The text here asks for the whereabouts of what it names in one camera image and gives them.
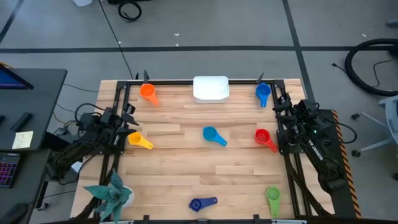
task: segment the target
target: green plant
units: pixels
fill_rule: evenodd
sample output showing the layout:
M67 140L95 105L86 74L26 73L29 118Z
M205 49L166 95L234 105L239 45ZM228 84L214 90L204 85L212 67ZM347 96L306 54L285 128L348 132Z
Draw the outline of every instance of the green plant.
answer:
M117 224L120 220L122 206L129 200L131 190L123 187L123 181L116 171L112 170L111 184L109 186L88 186L84 187L94 197L104 200L94 212L104 212L101 222L113 213L113 221Z

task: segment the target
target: green measuring cup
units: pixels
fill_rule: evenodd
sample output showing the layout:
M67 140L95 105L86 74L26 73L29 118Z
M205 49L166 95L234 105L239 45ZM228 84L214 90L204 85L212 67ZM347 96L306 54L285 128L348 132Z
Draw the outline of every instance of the green measuring cup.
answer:
M269 205L271 206L271 216L273 218L277 218L279 216L279 199L280 199L279 189L272 186L268 188L266 195L269 201Z

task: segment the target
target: label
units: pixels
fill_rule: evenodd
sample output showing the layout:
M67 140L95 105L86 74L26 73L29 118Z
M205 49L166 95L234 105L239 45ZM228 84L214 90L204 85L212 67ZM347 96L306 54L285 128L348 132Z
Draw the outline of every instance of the label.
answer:
M30 147L32 142L33 131L25 131L21 133L16 133L14 143L12 144L12 149L23 149Z

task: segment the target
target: chair leg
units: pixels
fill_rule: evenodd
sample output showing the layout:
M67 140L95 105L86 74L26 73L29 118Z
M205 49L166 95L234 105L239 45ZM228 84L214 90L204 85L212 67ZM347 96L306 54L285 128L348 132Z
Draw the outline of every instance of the chair leg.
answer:
M364 152L364 151L371 150L371 149L374 149L374 148L377 148L377 147L380 147L380 146L385 146L386 144L390 144L390 143L393 143L393 142L394 142L393 139L386 139L386 140L383 140L381 142L374 143L374 144L372 144L372 145L370 145L368 147L364 147L364 148L362 148L362 149L360 149L358 151L359 152Z

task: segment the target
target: keyboard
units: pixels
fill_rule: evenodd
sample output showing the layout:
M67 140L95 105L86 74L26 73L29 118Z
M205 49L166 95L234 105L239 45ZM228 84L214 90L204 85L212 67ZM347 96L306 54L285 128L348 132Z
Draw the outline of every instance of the keyboard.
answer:
M18 153L0 152L0 187L12 187L19 159Z

